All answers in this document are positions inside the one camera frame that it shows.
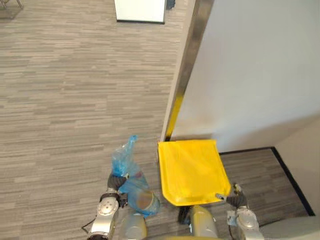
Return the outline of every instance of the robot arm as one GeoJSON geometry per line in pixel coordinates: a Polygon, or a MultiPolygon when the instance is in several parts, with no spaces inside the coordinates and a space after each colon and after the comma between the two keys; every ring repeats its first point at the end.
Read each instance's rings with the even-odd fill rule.
{"type": "Polygon", "coordinates": [[[111,240],[116,228],[119,207],[128,204],[128,194],[118,193],[119,187],[125,183],[125,177],[110,174],[108,178],[108,189],[100,197],[96,210],[96,218],[88,233],[87,240],[111,240]]]}
{"type": "Polygon", "coordinates": [[[223,196],[217,194],[216,197],[224,200],[236,210],[227,212],[228,225],[237,226],[239,240],[264,240],[259,231],[259,223],[253,211],[249,209],[247,198],[238,184],[234,185],[235,196],[223,196]]]}

